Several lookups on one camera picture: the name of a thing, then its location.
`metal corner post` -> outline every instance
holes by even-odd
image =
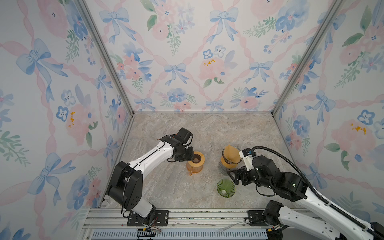
[[[288,84],[284,88],[284,90],[281,93],[281,96],[279,97],[275,107],[273,108],[273,110],[272,110],[273,116],[275,116],[275,114],[278,112],[278,110],[284,104],[286,98],[290,94],[292,88],[294,87],[294,85],[296,84],[301,73],[305,69],[305,66],[308,64],[309,60],[313,56],[317,47],[319,46],[320,41],[326,35],[326,32],[329,30],[333,21],[337,17],[337,13],[340,11],[341,6],[343,5],[344,2],[345,2],[345,0],[334,0],[333,1],[333,3],[331,5],[331,7],[329,8],[326,16],[324,17],[323,22],[320,24],[315,35],[313,36],[313,40],[311,41],[310,45],[308,46],[308,48],[304,52],[303,57],[301,58],[297,69],[292,73],[292,77],[288,81]]]
[[[101,38],[101,35],[100,35],[98,29],[96,28],[96,25],[94,23],[94,20],[92,18],[92,15],[89,11],[89,8],[88,8],[85,0],[75,0],[74,2],[75,2],[75,5],[77,6],[77,8],[79,9],[81,16],[83,17],[83,20],[86,24],[86,27],[88,28],[92,38],[94,39],[95,46],[99,50],[99,53],[106,64],[105,67],[107,68],[107,70],[108,70],[108,72],[112,78],[112,81],[115,84],[117,91],[121,96],[121,99],[122,99],[124,105],[128,109],[129,115],[132,117],[133,113],[134,113],[132,106],[130,105],[130,103],[128,101],[127,95],[125,94],[124,87],[122,86],[122,84],[119,80],[119,77],[118,77],[115,69],[113,68],[113,63],[112,63],[111,59],[109,58],[108,51],[107,51],[107,49],[103,43],[103,40]]]

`gray marble surface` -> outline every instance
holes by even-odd
[[[135,114],[121,160],[129,162],[139,158],[156,146],[158,138],[176,134],[181,127],[194,135],[191,146],[204,154],[204,168],[190,176],[186,162],[162,162],[144,179],[143,186],[143,196],[157,208],[264,208],[270,200],[291,208],[299,207],[278,196],[259,195],[254,184],[236,185],[236,192],[230,198],[220,196],[216,190],[220,179],[230,179],[220,162],[222,149],[228,144],[240,149],[266,146],[290,158],[271,114]],[[294,172],[291,166],[272,153],[265,150],[257,152],[273,159],[281,171]],[[273,193],[264,187],[259,191],[263,194]],[[106,207],[118,208],[120,205],[109,199]]]

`wall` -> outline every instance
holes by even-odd
[[[381,0],[346,1],[275,115],[297,166],[313,185],[355,216],[381,224],[383,8]]]
[[[2,1],[0,32],[0,239],[76,239],[127,112],[72,1]]]
[[[331,2],[86,0],[132,107],[176,112],[272,110]]]

